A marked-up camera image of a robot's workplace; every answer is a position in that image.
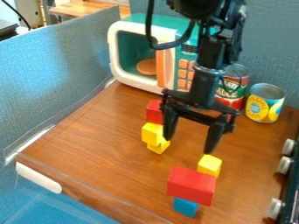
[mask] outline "metal knob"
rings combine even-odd
[[[268,209],[268,218],[276,220],[282,210],[282,201],[279,199],[272,199]]]
[[[292,154],[294,146],[295,146],[295,141],[292,139],[287,139],[283,145],[282,154],[289,156],[290,154]]]
[[[289,167],[291,166],[292,159],[289,157],[282,157],[281,162],[278,165],[277,171],[282,174],[287,174]]]

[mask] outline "yellow cube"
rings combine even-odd
[[[147,122],[142,128],[142,140],[152,146],[158,146],[163,141],[163,125]]]
[[[164,138],[158,146],[148,144],[148,149],[154,151],[156,154],[162,154],[170,146],[170,141],[166,141]]]
[[[215,176],[220,174],[222,160],[211,155],[204,155],[198,162],[198,172]]]

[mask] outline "red cube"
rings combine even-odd
[[[146,122],[163,125],[163,113],[160,109],[160,100],[152,100],[146,108]]]
[[[175,166],[168,178],[167,194],[210,207],[215,186],[216,177]]]

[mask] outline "can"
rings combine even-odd
[[[221,80],[218,84],[215,100],[233,109],[243,109],[248,83],[249,75],[244,66],[241,64],[228,66],[225,70],[224,80]]]
[[[258,123],[274,123],[282,111],[285,92],[272,84],[259,83],[251,87],[246,115]]]

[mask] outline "block tower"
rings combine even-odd
[[[160,109],[160,100],[152,100],[146,108],[146,123],[142,128],[142,140],[150,151],[162,154],[169,146],[170,141],[163,137],[163,113]]]
[[[173,209],[188,217],[195,217],[199,205],[212,205],[221,159],[204,155],[198,171],[175,166],[168,178],[167,194],[174,197]]]

